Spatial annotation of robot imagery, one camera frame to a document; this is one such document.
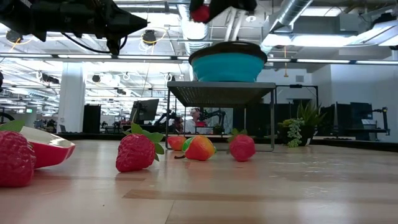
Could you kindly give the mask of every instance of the ceiling pipe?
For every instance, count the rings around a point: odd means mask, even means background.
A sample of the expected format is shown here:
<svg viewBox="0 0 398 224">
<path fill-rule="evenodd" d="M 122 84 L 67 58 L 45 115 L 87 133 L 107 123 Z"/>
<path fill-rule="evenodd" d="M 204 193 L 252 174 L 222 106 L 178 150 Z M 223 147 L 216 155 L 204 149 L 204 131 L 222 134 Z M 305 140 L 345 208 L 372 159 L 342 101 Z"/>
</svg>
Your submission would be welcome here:
<svg viewBox="0 0 398 224">
<path fill-rule="evenodd" d="M 207 40 L 208 24 L 190 21 L 189 7 L 187 5 L 178 5 L 178 11 L 181 18 L 182 35 L 185 40 Z M 185 43 L 185 51 L 187 55 L 191 55 L 197 50 L 208 47 L 209 44 L 189 42 Z"/>
<path fill-rule="evenodd" d="M 239 19 L 238 19 L 238 23 L 235 26 L 234 34 L 232 35 L 232 38 L 231 38 L 232 41 L 236 41 L 236 39 L 238 38 L 239 30 L 241 29 L 242 21 L 243 21 L 245 15 L 246 15 L 246 11 L 244 11 L 244 10 L 239 11 Z"/>
<path fill-rule="evenodd" d="M 232 26 L 234 25 L 235 22 L 236 12 L 237 10 L 235 8 L 231 8 L 231 17 L 229 19 L 228 27 L 226 29 L 224 41 L 229 41 L 229 37 L 231 36 Z"/>
<path fill-rule="evenodd" d="M 268 34 L 278 31 L 291 33 L 293 31 L 294 22 L 300 17 L 304 10 L 311 5 L 313 0 L 284 0 L 280 6 L 280 10 L 270 16 L 267 16 L 263 28 L 263 43 L 261 49 L 265 53 L 269 53 L 273 46 L 267 45 L 266 37 Z"/>
</svg>

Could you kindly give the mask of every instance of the red strawberry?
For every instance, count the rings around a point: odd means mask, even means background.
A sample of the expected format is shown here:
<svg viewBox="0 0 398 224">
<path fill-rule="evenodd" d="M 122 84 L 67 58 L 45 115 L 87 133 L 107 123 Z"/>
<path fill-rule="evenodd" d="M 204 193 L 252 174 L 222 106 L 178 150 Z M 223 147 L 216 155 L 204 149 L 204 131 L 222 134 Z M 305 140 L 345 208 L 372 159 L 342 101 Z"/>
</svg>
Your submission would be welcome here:
<svg viewBox="0 0 398 224">
<path fill-rule="evenodd" d="M 29 185 L 35 163 L 35 152 L 23 135 L 0 131 L 0 187 Z"/>
<path fill-rule="evenodd" d="M 120 142 L 116 158 L 119 172 L 141 170 L 152 165 L 155 144 L 143 134 L 129 134 Z"/>
<path fill-rule="evenodd" d="M 238 162 L 248 161 L 256 153 L 253 139 L 245 134 L 236 135 L 229 144 L 229 150 Z"/>
</svg>

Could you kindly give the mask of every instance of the column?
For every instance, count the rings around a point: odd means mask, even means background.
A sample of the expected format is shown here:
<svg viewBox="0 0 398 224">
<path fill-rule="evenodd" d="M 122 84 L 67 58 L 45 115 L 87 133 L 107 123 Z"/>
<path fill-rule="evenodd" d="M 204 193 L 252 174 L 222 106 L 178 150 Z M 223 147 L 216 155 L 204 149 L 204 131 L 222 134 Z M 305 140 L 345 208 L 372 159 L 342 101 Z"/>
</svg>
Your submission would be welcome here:
<svg viewBox="0 0 398 224">
<path fill-rule="evenodd" d="M 86 75 L 82 63 L 63 63 L 60 107 L 57 131 L 64 125 L 67 132 L 83 131 L 83 115 L 86 93 Z"/>
<path fill-rule="evenodd" d="M 27 106 L 25 111 L 25 126 L 34 128 L 34 123 L 37 119 L 37 107 Z"/>
</svg>

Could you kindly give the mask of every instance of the person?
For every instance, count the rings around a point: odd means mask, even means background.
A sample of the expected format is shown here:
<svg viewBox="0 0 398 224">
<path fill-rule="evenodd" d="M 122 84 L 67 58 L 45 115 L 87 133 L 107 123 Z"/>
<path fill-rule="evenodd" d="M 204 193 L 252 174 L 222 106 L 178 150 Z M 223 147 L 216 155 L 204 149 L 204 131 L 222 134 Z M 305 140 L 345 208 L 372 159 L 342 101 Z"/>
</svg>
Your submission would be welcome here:
<svg viewBox="0 0 398 224">
<path fill-rule="evenodd" d="M 0 71 L 0 93 L 2 92 L 2 88 L 1 88 L 1 86 L 2 86 L 2 80 L 4 79 L 4 77 L 3 77 L 3 75 L 2 75 L 2 73 L 1 73 L 1 71 Z"/>
<path fill-rule="evenodd" d="M 191 110 L 192 119 L 186 120 L 185 122 L 185 133 L 191 134 L 211 134 L 211 128 L 195 128 L 196 122 L 199 121 L 200 110 L 194 108 Z"/>
</svg>

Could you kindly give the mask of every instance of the monitor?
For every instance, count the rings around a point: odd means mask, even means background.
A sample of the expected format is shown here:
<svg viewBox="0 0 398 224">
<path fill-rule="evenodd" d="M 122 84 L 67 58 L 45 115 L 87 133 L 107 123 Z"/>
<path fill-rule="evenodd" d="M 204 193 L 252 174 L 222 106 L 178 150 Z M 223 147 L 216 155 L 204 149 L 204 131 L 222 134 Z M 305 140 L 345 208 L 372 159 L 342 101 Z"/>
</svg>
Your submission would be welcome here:
<svg viewBox="0 0 398 224">
<path fill-rule="evenodd" d="M 155 120 L 158 104 L 159 104 L 159 99 L 135 101 L 132 106 L 130 121 L 132 121 L 132 117 L 134 116 L 134 113 L 138 110 L 138 108 L 139 108 L 139 114 L 136 115 L 136 120 L 137 119 L 139 119 L 140 121 Z"/>
</svg>

